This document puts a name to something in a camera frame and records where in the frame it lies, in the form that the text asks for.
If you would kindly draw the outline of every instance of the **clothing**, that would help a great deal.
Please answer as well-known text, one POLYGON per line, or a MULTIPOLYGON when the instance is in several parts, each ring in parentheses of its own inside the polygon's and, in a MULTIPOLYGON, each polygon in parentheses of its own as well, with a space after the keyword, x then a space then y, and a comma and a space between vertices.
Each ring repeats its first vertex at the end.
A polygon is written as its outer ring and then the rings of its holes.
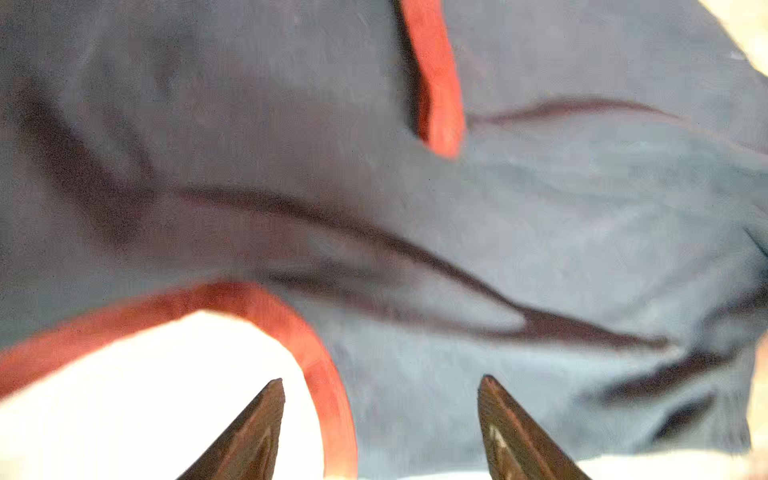
POLYGON ((15 2, 0 346, 249 280, 330 352, 362 477, 486 468, 484 374, 575 459, 747 449, 768 81, 693 0, 443 8, 455 164, 413 131, 391 3, 15 2), (697 128, 621 108, 472 122, 593 97, 697 128))

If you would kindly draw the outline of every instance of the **red trim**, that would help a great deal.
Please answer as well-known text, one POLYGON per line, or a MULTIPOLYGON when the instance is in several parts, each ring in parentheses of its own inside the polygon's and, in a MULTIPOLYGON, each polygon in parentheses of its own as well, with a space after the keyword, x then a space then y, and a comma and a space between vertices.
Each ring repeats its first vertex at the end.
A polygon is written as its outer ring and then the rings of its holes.
POLYGON ((440 0, 400 0, 421 80, 419 136, 443 157, 458 156, 464 137, 462 88, 440 0))
POLYGON ((344 385, 312 328, 251 283, 216 283, 95 310, 0 353, 0 399, 117 339, 198 310, 236 315, 293 354, 304 372, 323 437, 325 476, 357 477, 357 444, 344 385))

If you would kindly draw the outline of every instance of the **white surface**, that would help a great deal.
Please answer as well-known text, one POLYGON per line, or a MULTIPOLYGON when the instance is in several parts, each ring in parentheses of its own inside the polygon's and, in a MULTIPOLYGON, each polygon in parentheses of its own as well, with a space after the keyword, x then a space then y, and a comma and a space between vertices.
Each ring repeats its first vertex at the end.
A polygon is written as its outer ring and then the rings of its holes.
POLYGON ((273 478, 322 478, 319 422, 296 361, 253 324, 198 312, 0 403, 0 479, 174 480, 278 377, 286 404, 273 478))

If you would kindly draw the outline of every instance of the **garment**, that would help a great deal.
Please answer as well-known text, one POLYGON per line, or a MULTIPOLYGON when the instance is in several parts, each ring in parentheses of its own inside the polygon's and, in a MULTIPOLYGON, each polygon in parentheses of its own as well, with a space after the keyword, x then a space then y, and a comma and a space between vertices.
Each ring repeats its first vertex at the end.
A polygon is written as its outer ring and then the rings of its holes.
POLYGON ((484 374, 576 459, 747 449, 768 81, 693 0, 443 6, 456 163, 414 134, 391 3, 14 3, 0 346, 248 280, 330 352, 362 477, 484 469, 484 374), (626 108, 472 120, 594 97, 695 128, 626 108))

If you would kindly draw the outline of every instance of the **gray fabric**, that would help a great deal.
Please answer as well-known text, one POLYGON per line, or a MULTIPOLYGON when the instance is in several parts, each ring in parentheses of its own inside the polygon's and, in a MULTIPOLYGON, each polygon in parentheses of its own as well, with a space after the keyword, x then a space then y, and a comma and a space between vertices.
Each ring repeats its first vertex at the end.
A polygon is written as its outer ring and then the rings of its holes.
POLYGON ((451 164, 412 133, 392 3, 15 2, 0 345, 254 280, 331 352, 361 476, 484 469, 486 373, 575 458, 748 448, 766 79, 693 0, 448 1, 445 17, 472 115, 597 95, 721 137, 572 114, 477 124, 451 164))

